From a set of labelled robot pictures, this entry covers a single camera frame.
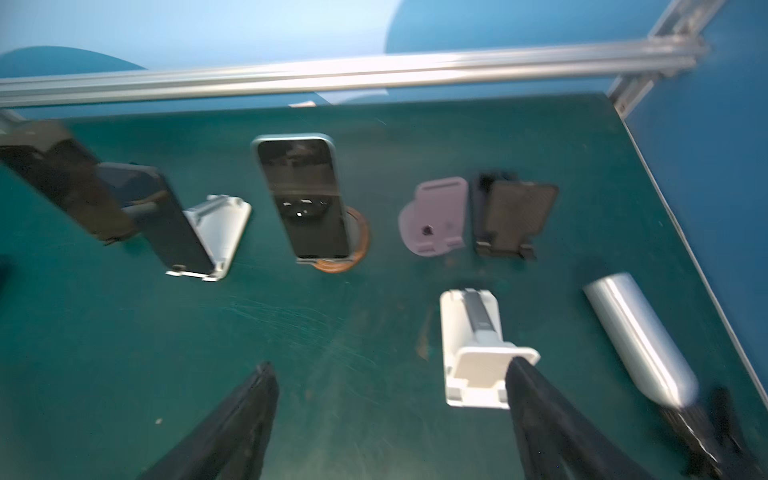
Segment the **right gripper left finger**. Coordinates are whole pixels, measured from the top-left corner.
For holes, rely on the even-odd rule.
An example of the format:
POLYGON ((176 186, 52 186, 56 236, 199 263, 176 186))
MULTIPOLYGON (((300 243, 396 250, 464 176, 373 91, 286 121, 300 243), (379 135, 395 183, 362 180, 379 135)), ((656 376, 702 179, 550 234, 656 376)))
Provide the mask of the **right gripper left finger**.
POLYGON ((279 386, 263 362, 142 479, 258 479, 277 414, 279 386))

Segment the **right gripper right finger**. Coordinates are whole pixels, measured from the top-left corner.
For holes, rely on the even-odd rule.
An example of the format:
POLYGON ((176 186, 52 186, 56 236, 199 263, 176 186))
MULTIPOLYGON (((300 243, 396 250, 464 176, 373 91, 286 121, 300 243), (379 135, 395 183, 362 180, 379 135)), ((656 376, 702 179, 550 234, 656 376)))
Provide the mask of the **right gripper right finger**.
POLYGON ((505 378, 516 445, 527 479, 650 479, 526 359, 505 378))

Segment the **white phone stand front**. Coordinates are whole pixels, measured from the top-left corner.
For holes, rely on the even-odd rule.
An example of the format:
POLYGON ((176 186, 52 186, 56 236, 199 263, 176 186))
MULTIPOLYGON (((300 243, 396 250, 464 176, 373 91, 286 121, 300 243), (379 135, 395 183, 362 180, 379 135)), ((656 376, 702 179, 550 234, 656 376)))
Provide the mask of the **white phone stand front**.
POLYGON ((443 292, 440 322, 446 403, 507 410, 510 362, 522 358, 535 365, 540 353, 504 340, 498 301, 488 290, 443 292))

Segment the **small black phone stand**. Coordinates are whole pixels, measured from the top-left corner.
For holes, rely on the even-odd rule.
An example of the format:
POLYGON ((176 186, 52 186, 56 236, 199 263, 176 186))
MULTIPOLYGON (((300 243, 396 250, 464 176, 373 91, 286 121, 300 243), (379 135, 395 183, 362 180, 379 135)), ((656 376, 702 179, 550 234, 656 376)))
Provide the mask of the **small black phone stand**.
POLYGON ((534 260, 533 238, 545 228, 558 194, 555 184, 523 181, 513 172, 480 173, 471 182, 475 253, 534 260))

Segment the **purple round phone stand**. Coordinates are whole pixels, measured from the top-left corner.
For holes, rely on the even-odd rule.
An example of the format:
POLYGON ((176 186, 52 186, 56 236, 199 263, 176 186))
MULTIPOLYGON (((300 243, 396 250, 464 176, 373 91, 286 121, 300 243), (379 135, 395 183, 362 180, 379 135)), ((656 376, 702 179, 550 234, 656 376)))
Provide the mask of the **purple round phone stand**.
POLYGON ((461 177, 419 184, 414 198, 399 213, 398 227, 406 248, 421 257, 464 248, 468 183, 461 177))

